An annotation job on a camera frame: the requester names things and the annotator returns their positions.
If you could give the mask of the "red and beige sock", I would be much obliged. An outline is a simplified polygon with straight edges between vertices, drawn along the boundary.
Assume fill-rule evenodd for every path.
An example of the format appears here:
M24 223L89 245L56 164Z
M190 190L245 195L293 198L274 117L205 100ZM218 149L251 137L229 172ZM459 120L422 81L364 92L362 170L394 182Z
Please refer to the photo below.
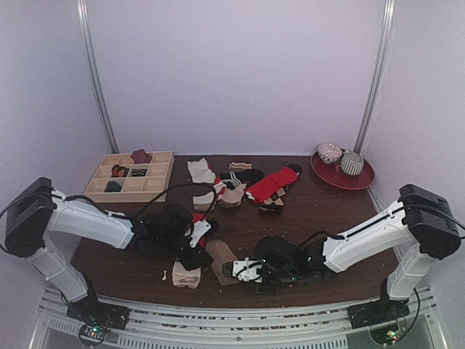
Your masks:
M181 262L176 261L171 272L171 279L176 287L195 289L201 281L201 269L186 270Z

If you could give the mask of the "tan brown sock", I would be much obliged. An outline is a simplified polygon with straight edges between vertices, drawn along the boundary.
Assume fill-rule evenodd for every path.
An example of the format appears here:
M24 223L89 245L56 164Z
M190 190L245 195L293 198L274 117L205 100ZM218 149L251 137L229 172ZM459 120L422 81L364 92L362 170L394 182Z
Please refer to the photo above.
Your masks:
M222 272L222 266L226 262L238 260L226 242L219 239L211 240L206 244L206 251L212 258L211 269L221 286L241 284L237 278L225 276Z

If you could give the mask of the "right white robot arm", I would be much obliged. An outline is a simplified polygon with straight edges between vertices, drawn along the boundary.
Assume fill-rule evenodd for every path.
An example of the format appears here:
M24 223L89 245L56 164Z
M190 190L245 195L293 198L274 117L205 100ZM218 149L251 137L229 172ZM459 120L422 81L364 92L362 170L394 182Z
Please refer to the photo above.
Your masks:
M272 294L284 283L322 281L328 271L349 267L387 249L409 244L395 271L381 284L376 301L348 308L352 328L373 326L407 316L416 285L438 260L454 254L463 236L448 201L416 185L404 185L398 200L375 217L342 233L319 230L298 245L280 236L266 236L254 247L259 263L255 290Z

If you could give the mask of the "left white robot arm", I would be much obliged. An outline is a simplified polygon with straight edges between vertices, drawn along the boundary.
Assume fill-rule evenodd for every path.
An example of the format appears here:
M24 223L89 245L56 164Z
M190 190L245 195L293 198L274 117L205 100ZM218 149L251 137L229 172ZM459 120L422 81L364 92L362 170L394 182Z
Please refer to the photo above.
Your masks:
M67 196L55 190L46 177L29 185L1 211L1 217L6 220L3 251L29 261L59 290L68 307L67 317L99 332L124 330L130 310L101 302L90 279L63 257L49 233L67 233L149 257L168 257L186 270L195 270L211 263L201 239L219 228L216 220L206 214L196 218L179 204L167 204L156 214L108 211L88 196Z

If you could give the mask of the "beige brown sock pile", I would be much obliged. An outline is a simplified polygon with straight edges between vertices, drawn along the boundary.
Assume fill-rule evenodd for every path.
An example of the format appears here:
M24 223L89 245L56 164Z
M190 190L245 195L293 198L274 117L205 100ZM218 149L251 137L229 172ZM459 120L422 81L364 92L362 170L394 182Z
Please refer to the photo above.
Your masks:
M193 196L193 208L197 212L206 212L215 207L215 196L212 192L202 196Z

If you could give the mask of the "tan sock pair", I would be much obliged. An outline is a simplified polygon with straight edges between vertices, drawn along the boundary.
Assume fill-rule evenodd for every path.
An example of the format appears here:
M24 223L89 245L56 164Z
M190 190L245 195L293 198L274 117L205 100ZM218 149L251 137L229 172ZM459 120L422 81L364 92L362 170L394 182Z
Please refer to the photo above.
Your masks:
M243 201L245 194L246 184L240 184L237 188L227 189L221 199L218 202L218 205L224 209L232 209L240 206Z

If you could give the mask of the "red white striped sock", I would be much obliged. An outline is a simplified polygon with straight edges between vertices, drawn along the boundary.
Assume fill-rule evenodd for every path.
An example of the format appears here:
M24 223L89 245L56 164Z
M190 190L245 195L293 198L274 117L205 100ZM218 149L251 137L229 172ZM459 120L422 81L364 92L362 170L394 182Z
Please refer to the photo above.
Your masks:
M221 197L224 195L225 191L227 190L226 184L223 181L221 181L219 177L216 177L214 181L214 190L215 190L214 203L216 204L218 200L220 200Z

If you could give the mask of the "argyle brown sock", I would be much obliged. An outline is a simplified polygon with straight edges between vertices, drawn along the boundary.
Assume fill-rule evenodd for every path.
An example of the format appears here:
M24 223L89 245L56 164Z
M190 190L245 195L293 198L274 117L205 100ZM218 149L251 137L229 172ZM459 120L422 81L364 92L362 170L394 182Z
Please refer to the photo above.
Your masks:
M284 210L288 189L289 186L286 185L278 189L271 197L265 199L259 206L259 213L262 215L281 215Z

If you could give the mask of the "beige white folded sock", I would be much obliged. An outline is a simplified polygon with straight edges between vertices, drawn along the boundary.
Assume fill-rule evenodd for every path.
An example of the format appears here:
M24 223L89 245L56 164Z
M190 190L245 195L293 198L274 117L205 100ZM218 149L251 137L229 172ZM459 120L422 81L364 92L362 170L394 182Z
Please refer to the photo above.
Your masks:
M197 161L189 161L187 163L187 169L193 183L205 183L210 185L215 183L216 175L211 170L205 158L201 158Z

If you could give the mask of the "black white striped sock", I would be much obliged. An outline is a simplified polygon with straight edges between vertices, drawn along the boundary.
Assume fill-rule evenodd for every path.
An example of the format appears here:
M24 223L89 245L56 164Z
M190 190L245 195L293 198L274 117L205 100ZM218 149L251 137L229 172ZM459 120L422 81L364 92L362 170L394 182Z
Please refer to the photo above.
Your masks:
M264 178L264 172L259 169L245 169L239 172L221 173L220 180L230 190L234 190L241 184L255 184Z

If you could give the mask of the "red folded sock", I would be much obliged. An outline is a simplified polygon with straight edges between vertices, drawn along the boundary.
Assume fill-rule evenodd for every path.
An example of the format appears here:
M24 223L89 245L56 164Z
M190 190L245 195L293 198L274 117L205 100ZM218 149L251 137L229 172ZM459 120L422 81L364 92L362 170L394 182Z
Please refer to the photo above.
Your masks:
M254 203L261 204L281 188L295 183L301 174L302 167L298 164L284 166L245 189L246 197Z

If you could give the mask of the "wooden compartment tray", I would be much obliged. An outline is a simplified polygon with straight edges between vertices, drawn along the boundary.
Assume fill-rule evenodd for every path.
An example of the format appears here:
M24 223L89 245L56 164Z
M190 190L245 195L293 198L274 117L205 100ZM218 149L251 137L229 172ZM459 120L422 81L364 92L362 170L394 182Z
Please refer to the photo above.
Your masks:
M86 187L85 195L97 203L146 203L169 186L174 154L171 151L148 152L153 155L149 164L135 164L130 153L109 154L97 167ZM128 175L122 178L111 177L113 165L129 168ZM133 168L147 168L145 177L131 177ZM106 193L108 181L122 184L121 192Z

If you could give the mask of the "small striped folded sock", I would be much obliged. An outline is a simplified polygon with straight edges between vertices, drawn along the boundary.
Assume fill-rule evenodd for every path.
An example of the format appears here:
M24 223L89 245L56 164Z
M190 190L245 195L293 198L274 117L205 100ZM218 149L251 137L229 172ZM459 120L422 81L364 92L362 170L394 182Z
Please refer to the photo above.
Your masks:
M253 165L252 163L246 163L246 162L231 162L229 164L228 169L230 171L253 169Z

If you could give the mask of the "black striped rolled sock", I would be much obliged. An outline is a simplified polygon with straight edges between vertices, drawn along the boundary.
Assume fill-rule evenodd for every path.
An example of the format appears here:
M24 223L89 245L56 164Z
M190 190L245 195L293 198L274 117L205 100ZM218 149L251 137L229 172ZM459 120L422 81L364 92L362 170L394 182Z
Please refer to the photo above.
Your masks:
M131 177L145 177L147 168L133 168L130 172Z

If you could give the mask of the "teal rolled sock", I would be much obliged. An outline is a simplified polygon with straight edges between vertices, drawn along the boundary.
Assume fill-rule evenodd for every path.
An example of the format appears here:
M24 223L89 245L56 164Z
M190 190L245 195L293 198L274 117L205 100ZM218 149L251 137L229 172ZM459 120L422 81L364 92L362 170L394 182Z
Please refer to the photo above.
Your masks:
M122 184L116 181L108 181L106 187L105 187L105 192L106 193L118 193L121 192L122 189Z

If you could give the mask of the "red black rolled sock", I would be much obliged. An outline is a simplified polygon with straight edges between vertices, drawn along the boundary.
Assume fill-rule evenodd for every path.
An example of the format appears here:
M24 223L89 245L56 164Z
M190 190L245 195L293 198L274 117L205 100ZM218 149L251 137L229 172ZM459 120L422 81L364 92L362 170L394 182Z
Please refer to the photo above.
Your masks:
M118 164L113 165L111 169L111 177L122 178L128 175L129 168L120 166Z

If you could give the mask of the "maroon rolled sock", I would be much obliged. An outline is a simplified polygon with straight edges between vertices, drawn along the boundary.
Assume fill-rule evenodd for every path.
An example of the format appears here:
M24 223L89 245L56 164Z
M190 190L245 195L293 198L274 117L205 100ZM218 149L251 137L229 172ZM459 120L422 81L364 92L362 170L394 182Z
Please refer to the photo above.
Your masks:
M153 155L147 153L144 149L133 151L131 159L135 164L149 164L152 161Z

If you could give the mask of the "red round plate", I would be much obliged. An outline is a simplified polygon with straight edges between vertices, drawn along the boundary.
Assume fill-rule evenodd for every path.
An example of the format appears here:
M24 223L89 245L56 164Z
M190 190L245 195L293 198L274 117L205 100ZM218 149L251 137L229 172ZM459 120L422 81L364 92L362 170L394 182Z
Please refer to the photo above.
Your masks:
M313 172L323 182L343 190L364 190L369 188L375 180L373 167L367 161L364 163L362 172L357 176L345 174L339 162L326 164L317 152L312 155L310 165Z

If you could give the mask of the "white patterned bowl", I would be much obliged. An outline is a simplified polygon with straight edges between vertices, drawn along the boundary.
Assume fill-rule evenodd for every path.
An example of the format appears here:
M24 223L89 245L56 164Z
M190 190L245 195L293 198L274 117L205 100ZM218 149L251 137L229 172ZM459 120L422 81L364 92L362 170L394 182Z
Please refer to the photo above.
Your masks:
M318 146L318 156L325 164L335 163L342 155L342 149L332 143L321 143Z

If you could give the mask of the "striped ceramic cup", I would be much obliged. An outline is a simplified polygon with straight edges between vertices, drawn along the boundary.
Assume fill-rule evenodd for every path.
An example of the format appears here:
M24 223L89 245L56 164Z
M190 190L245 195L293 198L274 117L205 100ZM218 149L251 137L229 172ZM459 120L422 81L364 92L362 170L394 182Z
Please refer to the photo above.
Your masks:
M364 167L363 157L356 152L347 151L341 159L341 170L349 176L358 176Z

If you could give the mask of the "metal base rail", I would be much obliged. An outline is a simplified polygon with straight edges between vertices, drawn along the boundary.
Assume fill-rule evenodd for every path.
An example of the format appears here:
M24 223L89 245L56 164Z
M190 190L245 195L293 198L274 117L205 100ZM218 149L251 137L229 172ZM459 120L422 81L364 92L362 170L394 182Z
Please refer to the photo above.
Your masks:
M379 345L375 329L401 325L407 329L416 314L399 323L354 328L349 306L369 300L293 308L215 309L183 308L101 297L130 309L125 330L111 333L96 348L451 348L442 330L439 311L429 287L418 290L420 312L405 339L393 346ZM79 340L82 323L65 315L65 304L53 287L43 293L36 327L26 348L86 348Z

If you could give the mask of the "left aluminium frame post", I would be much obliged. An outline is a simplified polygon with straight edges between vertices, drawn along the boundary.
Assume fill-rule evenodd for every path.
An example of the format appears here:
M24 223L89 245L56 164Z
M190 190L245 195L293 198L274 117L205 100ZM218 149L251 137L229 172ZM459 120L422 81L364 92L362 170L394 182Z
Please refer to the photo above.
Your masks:
M110 114L108 113L108 107L105 101L104 91L102 88L102 82L100 79L99 69L97 65L94 43L92 40L92 29L90 26L87 1L77 0L76 9L84 41L84 49L86 52L87 63L89 66L90 79L95 102L97 105L97 111L99 113L105 137L108 141L108 145L110 146L111 153L118 153L119 147L116 139L116 134L114 132L113 125L110 120Z

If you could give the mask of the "aluminium frame post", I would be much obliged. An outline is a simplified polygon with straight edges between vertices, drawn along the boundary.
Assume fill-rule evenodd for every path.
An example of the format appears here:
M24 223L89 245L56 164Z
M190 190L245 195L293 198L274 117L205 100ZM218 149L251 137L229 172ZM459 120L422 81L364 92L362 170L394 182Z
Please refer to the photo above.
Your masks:
M99 113L105 137L108 141L108 145L110 146L111 153L118 153L119 147L116 139L116 134L114 132L113 125L110 120L110 114L108 113L108 107L105 101L104 91L102 88L102 82L100 79L99 69L97 65L94 43L92 40L92 29L90 26L87 1L77 0L76 9L84 41L84 49L86 52L87 63L89 66L90 79L95 102L97 105L97 111Z
M392 45L396 8L397 1L386 0L384 2L384 11L381 21L381 30L379 34L379 43L373 68L373 75L371 78L370 88L368 90L368 97L364 107L362 121L354 146L354 151L356 153L366 153L371 133L373 131L377 108L381 98L381 85L387 70Z

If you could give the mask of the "right aluminium frame post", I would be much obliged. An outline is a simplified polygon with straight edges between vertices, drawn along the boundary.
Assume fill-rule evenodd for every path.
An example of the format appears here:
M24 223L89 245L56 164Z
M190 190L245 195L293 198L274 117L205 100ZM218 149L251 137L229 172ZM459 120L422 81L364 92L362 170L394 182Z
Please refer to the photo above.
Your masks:
M386 0L384 2L384 11L381 21L381 30L379 34L379 43L373 68L373 75L371 78L370 88L368 90L368 97L364 107L362 121L354 146L354 151L356 153L366 153L371 133L373 131L377 108L381 98L381 85L387 70L392 45L396 8L397 1Z

